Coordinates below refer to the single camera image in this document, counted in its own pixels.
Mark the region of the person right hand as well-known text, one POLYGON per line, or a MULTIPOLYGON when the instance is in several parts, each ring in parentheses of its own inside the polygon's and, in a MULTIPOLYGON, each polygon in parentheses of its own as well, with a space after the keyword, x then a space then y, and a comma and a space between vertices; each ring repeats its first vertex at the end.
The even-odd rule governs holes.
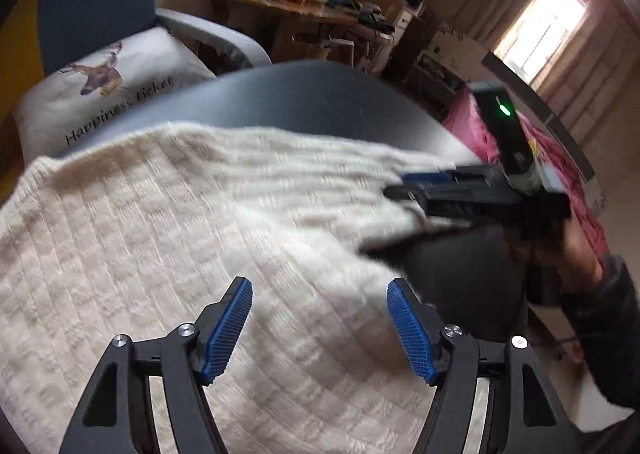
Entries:
POLYGON ((574 220, 565 220, 551 239, 526 240, 521 232, 504 232, 506 247, 513 258, 551 267, 559 274, 562 292, 589 291, 602 284, 603 266, 574 220))

